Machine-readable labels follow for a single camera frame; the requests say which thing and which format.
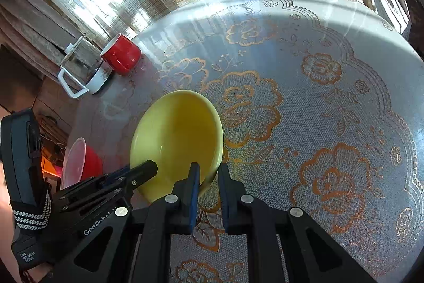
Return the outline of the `red bowl white inside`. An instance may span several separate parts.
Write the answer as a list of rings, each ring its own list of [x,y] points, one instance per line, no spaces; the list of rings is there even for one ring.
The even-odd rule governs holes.
[[[61,190],[79,182],[98,177],[102,174],[102,161],[97,153],[86,143],[83,137],[78,138],[66,156],[62,177]]]

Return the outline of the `yellow plastic bowl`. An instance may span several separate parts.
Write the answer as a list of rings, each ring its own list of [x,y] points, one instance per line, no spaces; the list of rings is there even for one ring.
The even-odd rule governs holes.
[[[170,194],[174,183],[188,176],[193,162],[200,166],[199,194],[216,175],[223,156],[223,129],[213,104],[191,90],[177,90],[155,101],[141,117],[131,142],[133,169],[147,160],[157,174],[138,187],[149,202]]]

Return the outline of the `white glass electric kettle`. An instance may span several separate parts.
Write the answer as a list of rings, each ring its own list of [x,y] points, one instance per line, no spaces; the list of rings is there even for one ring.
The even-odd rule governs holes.
[[[58,80],[66,94],[77,99],[86,93],[96,94],[111,77],[113,70],[101,57],[101,51],[85,35],[65,48]]]

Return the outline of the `floral lace tablecloth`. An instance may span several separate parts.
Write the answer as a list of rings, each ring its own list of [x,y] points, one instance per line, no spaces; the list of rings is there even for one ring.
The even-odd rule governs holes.
[[[107,172],[144,112],[189,89],[216,107],[248,193],[303,208],[378,282],[423,249],[423,60],[397,0],[199,0],[134,38],[144,66],[80,99],[70,140]]]

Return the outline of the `red ceramic mug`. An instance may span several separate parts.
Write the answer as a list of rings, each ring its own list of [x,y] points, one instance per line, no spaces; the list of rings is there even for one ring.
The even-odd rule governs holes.
[[[142,57],[140,48],[122,34],[117,34],[101,51],[101,57],[119,75],[127,75]]]

